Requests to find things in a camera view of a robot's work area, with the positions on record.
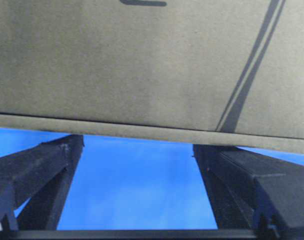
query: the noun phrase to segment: black line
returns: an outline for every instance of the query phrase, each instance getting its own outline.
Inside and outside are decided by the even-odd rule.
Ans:
[[[164,1],[145,1],[145,0],[120,0],[122,4],[133,6],[150,6],[150,7],[165,7],[167,3]]]
[[[201,133],[233,134],[233,135],[239,135],[239,136],[263,137],[263,138],[270,138],[270,139],[273,138],[273,139],[279,139],[279,140],[289,139],[289,140],[295,140],[295,141],[304,141],[304,138],[288,137],[288,136],[258,135],[258,134],[242,133],[242,132],[233,132],[233,133],[216,132],[216,131],[208,131],[208,130],[201,130],[201,129],[177,128],[177,127],[172,127],[172,126],[157,126],[157,125],[143,125],[143,124],[135,124],[135,123],[118,123],[118,122],[107,122],[107,121],[94,121],[94,120],[86,120],[86,119],[72,119],[72,118],[59,118],[59,117],[50,117],[50,116],[24,115],[24,114],[6,113],[6,112],[0,112],[0,116],[49,119],[49,120],[72,121],[72,122],[85,122],[85,123],[93,123],[93,124],[111,124],[111,125],[119,125],[119,126],[146,127],[146,128],[158,128],[158,129],[167,129],[167,130],[184,130],[184,131],[194,131],[194,132],[201,132]],[[0,128],[17,129],[17,127],[15,127],[15,126],[11,126],[11,127],[0,126]],[[19,128],[19,129],[27,129],[27,130],[32,130],[32,131],[56,132],[54,130],[51,130],[50,128],[44,128],[44,129],[40,129],[40,128],[38,128],[38,129],[35,129],[35,128]]]

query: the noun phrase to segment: brown cardboard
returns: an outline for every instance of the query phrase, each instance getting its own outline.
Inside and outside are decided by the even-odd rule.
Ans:
[[[304,0],[163,2],[0,0],[0,127],[304,153]]]

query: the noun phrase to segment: black mark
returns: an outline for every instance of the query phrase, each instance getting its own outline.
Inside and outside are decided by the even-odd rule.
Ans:
[[[165,7],[167,3],[164,1],[144,1],[144,0],[120,0],[125,5],[135,6],[152,6],[152,7]]]

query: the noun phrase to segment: blue background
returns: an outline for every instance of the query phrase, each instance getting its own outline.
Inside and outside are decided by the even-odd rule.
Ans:
[[[66,135],[0,128],[0,157]],[[84,142],[58,229],[216,228],[191,144],[91,135]],[[304,155],[244,149],[304,165]]]

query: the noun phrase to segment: black bar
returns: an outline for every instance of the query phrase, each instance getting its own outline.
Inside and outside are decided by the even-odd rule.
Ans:
[[[63,160],[67,165],[24,207],[18,216],[20,230],[56,230],[84,143],[83,136],[70,135],[42,145],[64,149],[64,159],[53,161]]]
[[[251,230],[102,230],[102,231],[12,231],[8,240],[253,240]]]

